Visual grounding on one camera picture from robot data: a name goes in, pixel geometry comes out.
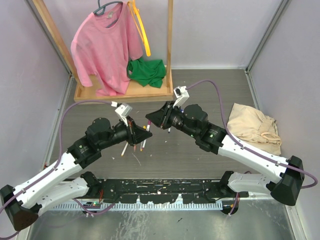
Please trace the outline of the white pen yellow end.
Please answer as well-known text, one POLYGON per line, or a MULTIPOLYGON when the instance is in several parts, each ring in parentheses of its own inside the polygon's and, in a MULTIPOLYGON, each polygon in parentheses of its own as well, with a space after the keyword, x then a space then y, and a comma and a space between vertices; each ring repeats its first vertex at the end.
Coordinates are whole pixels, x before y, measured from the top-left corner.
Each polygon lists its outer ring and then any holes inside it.
POLYGON ((124 156, 124 154, 125 154, 125 152, 126 152, 126 150, 127 150, 127 147, 128 147, 128 143, 126 143, 125 144, 125 146, 124 146, 124 148, 123 148, 123 150, 122 150, 122 152, 121 152, 121 157, 123 157, 124 156))

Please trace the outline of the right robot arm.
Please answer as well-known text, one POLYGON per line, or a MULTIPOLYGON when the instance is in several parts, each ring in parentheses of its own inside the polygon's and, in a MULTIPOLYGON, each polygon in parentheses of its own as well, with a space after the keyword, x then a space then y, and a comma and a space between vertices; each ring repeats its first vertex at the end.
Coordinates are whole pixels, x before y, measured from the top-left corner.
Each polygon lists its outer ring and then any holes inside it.
POLYGON ((195 144, 205 152, 228 157, 257 171, 256 174, 226 171, 219 184, 223 196, 256 192, 270 195, 287 206, 296 204, 305 179, 300 158, 272 155, 243 142, 209 122, 208 114, 198 104, 181 109, 173 101, 167 101, 145 117, 158 128, 173 127, 194 138, 195 144))

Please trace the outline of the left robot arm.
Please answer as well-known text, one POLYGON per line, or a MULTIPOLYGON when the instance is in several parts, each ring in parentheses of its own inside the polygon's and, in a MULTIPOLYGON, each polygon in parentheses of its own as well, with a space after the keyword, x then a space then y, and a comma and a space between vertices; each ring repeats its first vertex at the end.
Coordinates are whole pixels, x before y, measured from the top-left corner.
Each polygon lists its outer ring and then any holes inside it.
POLYGON ((131 117, 127 117, 127 120, 128 123, 119 121, 111 126, 107 118, 95 119, 85 135, 75 141, 52 165, 21 185, 13 187, 7 184, 2 187, 2 208, 13 228, 21 231, 29 227, 54 204, 83 196, 97 197, 102 185, 90 171, 70 183, 61 182, 98 160, 103 149, 122 142, 134 146, 152 137, 150 131, 136 125, 131 117))

